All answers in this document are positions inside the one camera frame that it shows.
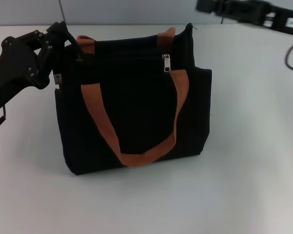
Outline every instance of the zipper pull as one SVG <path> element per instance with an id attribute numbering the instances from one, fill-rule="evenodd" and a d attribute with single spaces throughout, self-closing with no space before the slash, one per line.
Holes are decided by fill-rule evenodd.
<path id="1" fill-rule="evenodd" d="M 163 54 L 162 57 L 164 60 L 164 72 L 170 72 L 170 55 Z"/>

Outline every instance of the table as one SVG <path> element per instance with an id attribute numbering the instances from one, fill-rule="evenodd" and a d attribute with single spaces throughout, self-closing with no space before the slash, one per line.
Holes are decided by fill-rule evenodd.
<path id="1" fill-rule="evenodd" d="M 27 88 L 6 105 L 0 234 L 293 234 L 293 72 L 283 63 L 293 36 L 239 24 L 195 27 L 196 65 L 213 70 L 210 136 L 201 155 L 71 174 L 50 76 L 46 89 Z M 0 27 L 0 43 L 46 28 Z M 69 31 L 107 40 L 168 28 Z"/>

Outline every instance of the black cable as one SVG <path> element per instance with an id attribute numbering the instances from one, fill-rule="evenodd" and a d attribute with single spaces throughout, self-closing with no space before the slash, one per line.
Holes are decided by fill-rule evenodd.
<path id="1" fill-rule="evenodd" d="M 290 49 L 288 49 L 287 54 L 285 55 L 285 65 L 293 71 L 293 67 L 289 65 L 289 57 L 292 51 L 293 51 L 293 46 L 291 46 Z"/>
<path id="2" fill-rule="evenodd" d="M 91 58 L 81 49 L 75 38 L 69 32 L 63 33 L 56 31 L 55 34 L 59 34 L 60 36 L 67 39 L 71 43 L 73 49 L 75 49 L 76 53 L 81 57 L 81 59 L 83 59 L 83 61 L 88 64 L 92 64 Z"/>
<path id="3" fill-rule="evenodd" d="M 6 118 L 6 109 L 5 109 L 5 105 L 3 105 L 2 108 L 3 108 L 3 117 Z"/>
<path id="4" fill-rule="evenodd" d="M 60 5 L 60 10 L 61 10 L 61 14 L 62 14 L 63 20 L 64 20 L 64 22 L 66 22 L 61 0 L 59 0 L 59 5 Z"/>

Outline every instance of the bag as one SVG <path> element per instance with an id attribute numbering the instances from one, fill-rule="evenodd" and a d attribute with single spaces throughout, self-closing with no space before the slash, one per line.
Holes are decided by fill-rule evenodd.
<path id="1" fill-rule="evenodd" d="M 211 70 L 195 67 L 192 28 L 114 41 L 79 36 L 79 46 L 65 47 L 53 70 L 63 154 L 73 173 L 201 153 Z"/>

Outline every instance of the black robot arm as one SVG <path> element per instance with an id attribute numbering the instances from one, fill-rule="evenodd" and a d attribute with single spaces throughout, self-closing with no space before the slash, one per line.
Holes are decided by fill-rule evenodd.
<path id="1" fill-rule="evenodd" d="M 199 0 L 196 9 L 293 35 L 293 10 L 260 0 Z"/>
<path id="2" fill-rule="evenodd" d="M 38 30 L 19 38 L 7 37 L 1 43 L 0 55 L 0 108 L 5 121 L 4 105 L 26 87 L 44 89 L 49 75 L 68 39 L 65 22 L 54 23 L 43 34 Z M 41 49 L 38 55 L 35 50 Z"/>

